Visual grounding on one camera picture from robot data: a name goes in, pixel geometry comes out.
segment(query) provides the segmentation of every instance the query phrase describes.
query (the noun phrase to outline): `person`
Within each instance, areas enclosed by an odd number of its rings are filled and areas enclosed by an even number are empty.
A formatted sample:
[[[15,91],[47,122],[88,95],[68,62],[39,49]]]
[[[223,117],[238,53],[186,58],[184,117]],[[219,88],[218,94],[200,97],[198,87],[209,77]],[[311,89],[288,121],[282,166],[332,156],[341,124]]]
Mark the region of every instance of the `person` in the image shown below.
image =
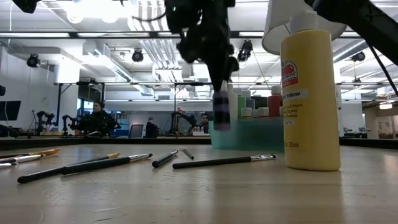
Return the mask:
[[[76,129],[81,129],[93,133],[99,131],[103,136],[109,136],[116,127],[117,122],[105,110],[105,104],[95,102],[92,114],[84,116]]]
[[[156,124],[154,124],[153,118],[148,118],[146,131],[145,131],[145,138],[156,138],[159,135],[159,128]]]
[[[205,134],[209,133],[209,115],[204,113],[200,116],[201,119],[201,127],[203,128],[203,132]]]

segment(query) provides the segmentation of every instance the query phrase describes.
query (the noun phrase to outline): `wooden table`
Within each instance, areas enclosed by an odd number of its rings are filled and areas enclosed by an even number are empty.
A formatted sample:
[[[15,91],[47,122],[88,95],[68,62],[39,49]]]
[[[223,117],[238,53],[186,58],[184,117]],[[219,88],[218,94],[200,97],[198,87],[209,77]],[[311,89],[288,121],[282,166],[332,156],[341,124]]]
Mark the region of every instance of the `wooden table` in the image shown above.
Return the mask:
[[[342,147],[339,172],[286,168],[276,161],[173,170],[140,161],[18,184],[20,175],[92,157],[185,147],[195,160],[257,154],[211,146],[65,146],[58,156],[0,170],[0,220],[10,224],[397,223],[398,151]],[[173,162],[187,162],[180,153]]]

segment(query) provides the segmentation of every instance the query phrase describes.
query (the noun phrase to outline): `yellow paint bottle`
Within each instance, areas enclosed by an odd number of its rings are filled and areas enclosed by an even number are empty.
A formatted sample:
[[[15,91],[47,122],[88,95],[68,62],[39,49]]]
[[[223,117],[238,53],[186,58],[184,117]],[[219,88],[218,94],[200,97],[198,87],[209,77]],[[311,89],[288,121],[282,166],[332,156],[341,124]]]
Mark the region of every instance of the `yellow paint bottle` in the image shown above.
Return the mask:
[[[317,30],[317,14],[290,18],[281,43],[286,165],[303,170],[340,168],[340,146],[330,33]]]

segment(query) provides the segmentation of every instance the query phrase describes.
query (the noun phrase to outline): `laboratory room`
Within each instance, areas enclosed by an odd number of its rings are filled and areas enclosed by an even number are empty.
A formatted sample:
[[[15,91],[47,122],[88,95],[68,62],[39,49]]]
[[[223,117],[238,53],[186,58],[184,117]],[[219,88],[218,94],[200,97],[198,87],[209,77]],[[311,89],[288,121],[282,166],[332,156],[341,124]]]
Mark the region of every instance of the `laboratory room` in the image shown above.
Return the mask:
[[[398,0],[201,2],[0,0],[1,223],[397,223]]]

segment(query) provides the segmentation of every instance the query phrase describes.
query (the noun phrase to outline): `red label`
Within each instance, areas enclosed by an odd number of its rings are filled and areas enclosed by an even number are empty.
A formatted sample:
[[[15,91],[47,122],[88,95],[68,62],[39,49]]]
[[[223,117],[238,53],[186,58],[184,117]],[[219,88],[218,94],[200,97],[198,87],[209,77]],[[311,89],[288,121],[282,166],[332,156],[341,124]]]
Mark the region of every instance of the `red label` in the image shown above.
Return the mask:
[[[299,76],[297,74],[297,67],[291,61],[282,60],[282,87],[297,84],[299,82]]]

